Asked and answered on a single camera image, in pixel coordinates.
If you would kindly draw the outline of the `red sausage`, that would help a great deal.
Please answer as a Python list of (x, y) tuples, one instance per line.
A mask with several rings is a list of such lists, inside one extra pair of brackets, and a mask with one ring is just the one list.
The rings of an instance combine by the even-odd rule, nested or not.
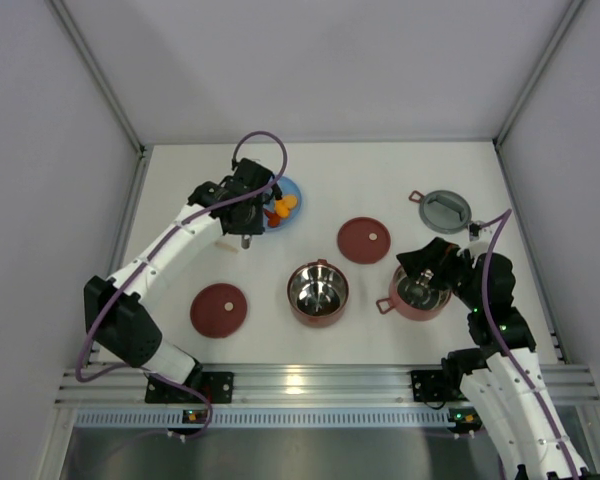
[(280, 225), (282, 218), (276, 212), (264, 210), (264, 214), (267, 218), (268, 228), (273, 229), (277, 228)]

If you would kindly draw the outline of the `long metal tongs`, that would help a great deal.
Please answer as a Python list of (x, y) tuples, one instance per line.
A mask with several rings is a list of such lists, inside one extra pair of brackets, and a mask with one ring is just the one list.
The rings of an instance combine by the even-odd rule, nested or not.
[(251, 235), (242, 235), (241, 236), (241, 248), (243, 250), (249, 249), (250, 245), (251, 245), (251, 241), (252, 241)]

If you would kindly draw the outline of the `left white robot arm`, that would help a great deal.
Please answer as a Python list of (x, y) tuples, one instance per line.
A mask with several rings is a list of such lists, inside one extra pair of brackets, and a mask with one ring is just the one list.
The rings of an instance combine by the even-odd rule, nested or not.
[(91, 278), (84, 288), (88, 334), (126, 366), (185, 392), (198, 389), (202, 366), (165, 339), (152, 313), (207, 246), (224, 235), (262, 234), (263, 206), (279, 190), (274, 173), (253, 160), (232, 160), (231, 168), (220, 182), (199, 185), (141, 254), (107, 279)]

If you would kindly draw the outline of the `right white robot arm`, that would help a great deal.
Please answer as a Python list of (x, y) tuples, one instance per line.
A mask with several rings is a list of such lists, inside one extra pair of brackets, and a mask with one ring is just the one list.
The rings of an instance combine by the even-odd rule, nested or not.
[(475, 409), (507, 478), (597, 478), (560, 421), (533, 334), (513, 304), (512, 261), (493, 250), (472, 256), (440, 237), (397, 260), (416, 287), (449, 292), (468, 308), (475, 345), (442, 359), (445, 388)]

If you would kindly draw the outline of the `orange food slices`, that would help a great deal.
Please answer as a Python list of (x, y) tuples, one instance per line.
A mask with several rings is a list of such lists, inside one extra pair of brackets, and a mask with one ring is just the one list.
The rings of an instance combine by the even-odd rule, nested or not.
[(292, 211), (298, 206), (298, 198), (295, 195), (285, 195), (274, 202), (274, 211), (282, 218), (288, 218)]

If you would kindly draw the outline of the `blue plate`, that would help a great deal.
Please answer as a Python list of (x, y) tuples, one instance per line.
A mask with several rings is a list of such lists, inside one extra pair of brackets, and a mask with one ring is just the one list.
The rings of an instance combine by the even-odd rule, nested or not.
[(301, 213), (303, 201), (298, 185), (283, 176), (278, 187), (282, 192), (281, 201), (271, 196), (270, 201), (264, 205), (263, 225), (266, 232), (277, 232), (290, 227)]

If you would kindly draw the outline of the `red lid near plate centre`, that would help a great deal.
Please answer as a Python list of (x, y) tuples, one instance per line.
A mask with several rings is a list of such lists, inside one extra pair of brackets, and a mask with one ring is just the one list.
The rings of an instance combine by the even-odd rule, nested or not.
[(383, 223), (371, 217), (345, 222), (337, 234), (337, 247), (349, 261), (371, 265), (382, 260), (391, 247), (391, 236)]

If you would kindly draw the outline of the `red lid left front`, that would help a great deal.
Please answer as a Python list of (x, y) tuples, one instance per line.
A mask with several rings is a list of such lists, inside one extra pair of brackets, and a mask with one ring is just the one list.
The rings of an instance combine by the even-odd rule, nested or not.
[(248, 303), (241, 289), (228, 283), (216, 283), (196, 295), (189, 316), (193, 328), (200, 335), (223, 339), (242, 326), (247, 313)]

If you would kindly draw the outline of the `red steel bowl centre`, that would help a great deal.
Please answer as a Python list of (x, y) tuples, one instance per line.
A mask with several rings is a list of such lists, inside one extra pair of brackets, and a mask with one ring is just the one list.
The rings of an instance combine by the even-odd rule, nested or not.
[[(289, 277), (286, 297), (294, 317), (309, 328), (326, 328), (340, 320), (349, 300), (344, 273), (325, 259), (299, 266)], [(316, 303), (335, 303), (338, 310), (328, 317), (312, 316)]]

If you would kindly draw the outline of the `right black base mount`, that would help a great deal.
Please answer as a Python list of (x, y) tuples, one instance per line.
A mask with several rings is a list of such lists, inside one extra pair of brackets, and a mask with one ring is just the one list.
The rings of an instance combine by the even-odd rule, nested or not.
[(442, 404), (448, 400), (447, 382), (442, 369), (412, 370), (410, 379), (416, 402)]

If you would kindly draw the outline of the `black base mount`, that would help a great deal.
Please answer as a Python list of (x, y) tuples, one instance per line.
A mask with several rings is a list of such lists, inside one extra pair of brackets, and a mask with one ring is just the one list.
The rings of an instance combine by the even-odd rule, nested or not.
[(448, 400), (447, 382), (442, 369), (412, 370), (410, 379), (416, 402), (442, 404)]
[[(195, 388), (212, 404), (231, 404), (234, 373), (229, 371), (201, 372), (191, 388)], [(148, 377), (144, 401), (147, 404), (202, 404), (197, 397), (152, 377)]]

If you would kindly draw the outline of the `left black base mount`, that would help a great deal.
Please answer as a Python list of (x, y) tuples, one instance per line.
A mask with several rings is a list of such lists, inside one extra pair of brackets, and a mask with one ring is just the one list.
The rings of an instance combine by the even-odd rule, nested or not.
[[(212, 404), (231, 404), (234, 373), (229, 371), (201, 372), (191, 388), (195, 388)], [(202, 404), (197, 397), (152, 377), (148, 377), (144, 401), (147, 404)]]

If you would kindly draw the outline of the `aluminium front rail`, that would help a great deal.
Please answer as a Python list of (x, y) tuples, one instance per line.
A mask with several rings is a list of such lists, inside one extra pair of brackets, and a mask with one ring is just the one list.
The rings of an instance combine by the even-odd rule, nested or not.
[[(245, 407), (407, 407), (414, 406), (408, 365), (257, 365), (219, 364), (208, 373), (234, 374), (232, 403)], [(600, 395), (587, 367), (545, 365), (542, 379), (560, 406), (599, 405)], [(66, 371), (55, 404), (78, 406), (139, 406), (147, 378), (121, 369), (89, 383)]]

